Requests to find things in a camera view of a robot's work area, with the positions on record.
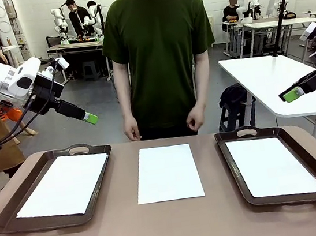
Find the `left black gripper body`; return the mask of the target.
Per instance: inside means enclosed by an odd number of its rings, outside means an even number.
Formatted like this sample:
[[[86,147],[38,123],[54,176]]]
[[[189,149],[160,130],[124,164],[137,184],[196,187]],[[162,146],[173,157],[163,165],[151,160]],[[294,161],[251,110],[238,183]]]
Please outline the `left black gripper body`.
[[[32,103],[33,112],[44,115],[50,109],[57,109],[61,103],[59,97],[63,88],[64,85],[38,74],[32,89],[32,96],[36,96]]]

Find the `person's right hand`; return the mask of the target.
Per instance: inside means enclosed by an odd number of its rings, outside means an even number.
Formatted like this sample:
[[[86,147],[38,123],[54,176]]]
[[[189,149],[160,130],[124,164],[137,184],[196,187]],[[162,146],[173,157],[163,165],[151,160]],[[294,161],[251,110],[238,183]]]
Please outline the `person's right hand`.
[[[142,139],[137,121],[133,116],[127,116],[124,118],[124,133],[131,141],[140,141]]]

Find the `person's left hand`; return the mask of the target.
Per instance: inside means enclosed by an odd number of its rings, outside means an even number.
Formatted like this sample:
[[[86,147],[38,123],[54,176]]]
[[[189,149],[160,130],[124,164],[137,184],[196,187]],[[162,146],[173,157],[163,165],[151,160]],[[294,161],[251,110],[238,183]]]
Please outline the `person's left hand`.
[[[205,118],[205,107],[194,106],[188,114],[187,125],[193,132],[198,132],[204,124]]]

